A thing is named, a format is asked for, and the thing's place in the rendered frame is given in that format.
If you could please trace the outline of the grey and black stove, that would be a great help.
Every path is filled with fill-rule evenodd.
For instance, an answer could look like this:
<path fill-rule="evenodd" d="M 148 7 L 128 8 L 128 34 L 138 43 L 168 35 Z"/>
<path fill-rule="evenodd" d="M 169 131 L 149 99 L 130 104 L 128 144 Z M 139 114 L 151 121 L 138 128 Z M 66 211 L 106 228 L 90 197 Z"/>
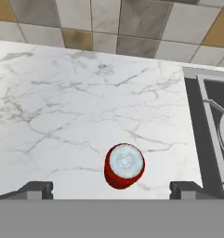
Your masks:
<path fill-rule="evenodd" d="M 224 199 L 224 72 L 183 69 L 203 185 L 198 199 Z"/>

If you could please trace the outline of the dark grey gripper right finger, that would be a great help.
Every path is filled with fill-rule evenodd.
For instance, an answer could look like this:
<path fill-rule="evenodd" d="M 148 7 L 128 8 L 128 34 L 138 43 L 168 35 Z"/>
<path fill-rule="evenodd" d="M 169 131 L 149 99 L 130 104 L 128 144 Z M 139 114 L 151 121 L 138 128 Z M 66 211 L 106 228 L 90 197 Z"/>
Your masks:
<path fill-rule="evenodd" d="M 171 181 L 169 189 L 171 200 L 215 199 L 215 196 L 206 192 L 193 181 Z"/>

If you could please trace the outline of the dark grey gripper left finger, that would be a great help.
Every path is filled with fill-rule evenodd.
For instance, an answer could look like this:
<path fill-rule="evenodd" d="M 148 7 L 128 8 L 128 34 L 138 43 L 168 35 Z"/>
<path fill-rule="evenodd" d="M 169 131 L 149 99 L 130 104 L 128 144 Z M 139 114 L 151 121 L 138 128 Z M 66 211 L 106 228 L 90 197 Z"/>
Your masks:
<path fill-rule="evenodd" d="M 0 200 L 52 200 L 52 181 L 30 181 L 17 191 L 0 195 Z"/>

